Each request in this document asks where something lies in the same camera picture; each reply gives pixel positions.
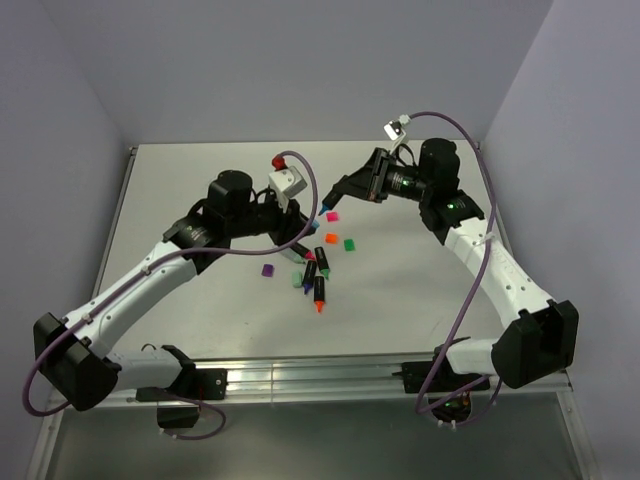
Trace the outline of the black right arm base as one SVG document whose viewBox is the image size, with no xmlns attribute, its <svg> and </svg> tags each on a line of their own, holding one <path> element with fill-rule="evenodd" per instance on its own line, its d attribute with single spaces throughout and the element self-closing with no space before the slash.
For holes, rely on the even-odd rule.
<svg viewBox="0 0 640 480">
<path fill-rule="evenodd" d="M 411 361 L 401 364 L 400 370 L 393 373 L 402 379 L 404 392 L 406 394 L 417 394 L 424 383 L 427 374 L 431 370 L 433 361 Z M 472 383 L 480 378 L 479 374 L 456 374 L 453 372 L 447 361 L 439 367 L 433 381 L 427 389 L 432 393 L 451 393 L 462 386 Z M 490 381 L 485 379 L 470 390 L 460 393 L 458 396 L 448 400 L 443 405 L 433 410 L 433 415 L 443 422 L 462 422 L 467 420 L 472 411 L 471 392 L 486 391 L 490 388 Z"/>
</svg>

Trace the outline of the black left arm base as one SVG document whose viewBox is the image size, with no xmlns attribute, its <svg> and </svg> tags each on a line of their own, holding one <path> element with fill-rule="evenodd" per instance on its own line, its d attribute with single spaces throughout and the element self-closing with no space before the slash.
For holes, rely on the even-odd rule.
<svg viewBox="0 0 640 480">
<path fill-rule="evenodd" d="M 225 426 L 227 417 L 210 401 L 225 399 L 228 370 L 224 368 L 195 368 L 181 374 L 178 379 L 166 389 L 155 387 L 141 388 L 136 391 L 135 400 L 142 403 L 158 403 L 179 401 L 187 407 L 158 406 L 156 420 L 158 426 L 167 433 L 177 437 L 203 437 L 201 434 L 190 434 L 199 420 L 205 414 L 213 413 L 219 418 L 218 426 L 212 435 L 219 433 Z"/>
</svg>

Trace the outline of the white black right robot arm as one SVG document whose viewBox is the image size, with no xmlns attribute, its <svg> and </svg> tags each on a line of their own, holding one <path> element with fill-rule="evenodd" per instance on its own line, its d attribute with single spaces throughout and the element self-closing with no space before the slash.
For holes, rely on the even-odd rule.
<svg viewBox="0 0 640 480">
<path fill-rule="evenodd" d="M 466 377 L 496 376 L 517 389 L 572 365 L 579 313 L 571 302 L 554 300 L 491 238 L 484 212 L 459 187 L 459 170 L 457 147 L 446 139 L 424 141 L 415 165 L 377 148 L 361 168 L 332 186 L 322 208 L 334 208 L 345 196 L 417 202 L 427 230 L 478 280 L 503 327 L 496 339 L 460 338 L 438 349 L 435 383 L 452 390 Z"/>
</svg>

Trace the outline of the black blue tip highlighter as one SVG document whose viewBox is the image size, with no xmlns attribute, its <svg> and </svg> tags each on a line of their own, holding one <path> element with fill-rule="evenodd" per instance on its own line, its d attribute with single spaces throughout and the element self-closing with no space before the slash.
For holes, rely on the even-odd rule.
<svg viewBox="0 0 640 480">
<path fill-rule="evenodd" d="M 318 215 L 321 216 L 326 212 L 332 211 L 334 207 L 341 200 L 342 195 L 340 193 L 336 193 L 334 191 L 330 191 L 321 202 L 321 209 L 318 212 Z"/>
</svg>

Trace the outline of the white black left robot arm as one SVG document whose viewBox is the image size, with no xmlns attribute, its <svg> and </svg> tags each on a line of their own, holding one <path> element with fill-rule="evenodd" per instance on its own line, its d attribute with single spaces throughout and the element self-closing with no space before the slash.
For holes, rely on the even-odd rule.
<svg viewBox="0 0 640 480">
<path fill-rule="evenodd" d="M 115 344 L 173 290 L 232 254 L 232 240 L 267 234 L 277 250 L 290 247 L 313 223 L 293 198 L 316 186 L 293 167 L 276 171 L 258 203 L 248 174 L 220 173 L 206 197 L 109 289 L 61 319 L 45 314 L 35 323 L 36 360 L 27 378 L 42 374 L 78 411 L 119 390 L 161 389 L 172 399 L 187 397 L 195 386 L 195 363 L 181 350 L 166 345 L 123 354 Z"/>
</svg>

